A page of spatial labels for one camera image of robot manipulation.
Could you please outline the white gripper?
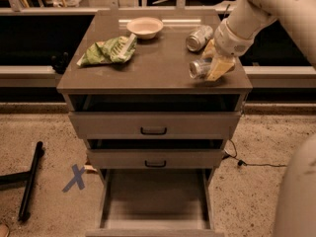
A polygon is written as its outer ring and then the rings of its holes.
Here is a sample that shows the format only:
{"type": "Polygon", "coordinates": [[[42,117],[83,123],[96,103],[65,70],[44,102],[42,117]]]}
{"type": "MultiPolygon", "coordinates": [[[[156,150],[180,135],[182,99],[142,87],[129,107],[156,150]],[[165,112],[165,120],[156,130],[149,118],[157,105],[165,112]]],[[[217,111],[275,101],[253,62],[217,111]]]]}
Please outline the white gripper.
{"type": "Polygon", "coordinates": [[[232,69],[235,58],[226,56],[242,56],[253,43],[253,39],[244,39],[234,34],[228,20],[224,19],[215,30],[214,39],[208,42],[201,55],[202,58],[212,58],[206,80],[214,82],[232,69]]]}

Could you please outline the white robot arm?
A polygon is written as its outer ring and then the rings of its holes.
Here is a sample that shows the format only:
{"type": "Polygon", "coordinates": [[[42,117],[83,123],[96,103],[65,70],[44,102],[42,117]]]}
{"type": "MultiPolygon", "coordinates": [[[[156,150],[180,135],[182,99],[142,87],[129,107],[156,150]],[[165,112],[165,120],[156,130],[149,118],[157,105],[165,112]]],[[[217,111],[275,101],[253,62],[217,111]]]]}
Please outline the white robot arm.
{"type": "MultiPolygon", "coordinates": [[[[214,32],[205,57],[212,58],[206,79],[215,81],[253,44],[256,34],[278,21],[309,63],[316,65],[316,0],[237,0],[214,32]]],[[[290,159],[280,185],[274,237],[316,237],[316,135],[290,159]]]]}

